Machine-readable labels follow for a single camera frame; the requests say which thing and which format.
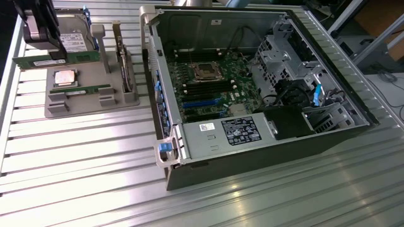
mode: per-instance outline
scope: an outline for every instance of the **power supply label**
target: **power supply label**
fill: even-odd
[[[252,117],[222,121],[230,145],[239,145],[262,140],[259,129]]]

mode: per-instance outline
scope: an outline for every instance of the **aluminum workbench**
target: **aluminum workbench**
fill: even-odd
[[[155,165],[155,127],[140,50],[139,7],[168,1],[56,0],[122,21],[142,104],[119,112],[47,120],[46,70],[20,72],[14,56],[32,48],[18,20],[0,87],[0,226],[399,226],[404,225],[404,131],[391,109],[348,64],[312,14],[292,9],[366,100],[382,125],[319,156],[166,191]]]

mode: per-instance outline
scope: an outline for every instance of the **white sticker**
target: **white sticker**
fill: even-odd
[[[222,20],[212,20],[211,25],[222,25]]]
[[[74,95],[83,95],[86,94],[86,91],[71,91],[64,93],[67,96],[74,96]]]
[[[55,64],[64,64],[66,60],[60,59],[60,60],[47,60],[47,61],[35,61],[34,64],[36,66],[43,66],[43,65],[55,65]]]
[[[202,131],[208,131],[215,129],[214,123],[200,124]]]
[[[87,51],[82,33],[60,34],[60,40],[68,53]]]

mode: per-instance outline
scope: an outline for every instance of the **blue tab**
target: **blue tab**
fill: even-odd
[[[172,151],[172,144],[171,143],[160,143],[159,144],[159,152],[164,153],[164,152],[170,152]]]
[[[160,86],[160,81],[158,81],[158,83],[156,83],[156,85],[155,85],[155,91],[159,91],[159,87],[162,88],[162,86]]]
[[[320,103],[319,103],[320,93],[322,93],[322,84],[319,84],[316,86],[316,91],[315,91],[315,95],[314,95],[314,103],[316,106],[320,106]]]

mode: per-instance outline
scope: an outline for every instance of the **hard drive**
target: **hard drive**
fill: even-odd
[[[91,35],[90,12],[86,9],[58,9],[60,39],[68,53],[98,49]]]

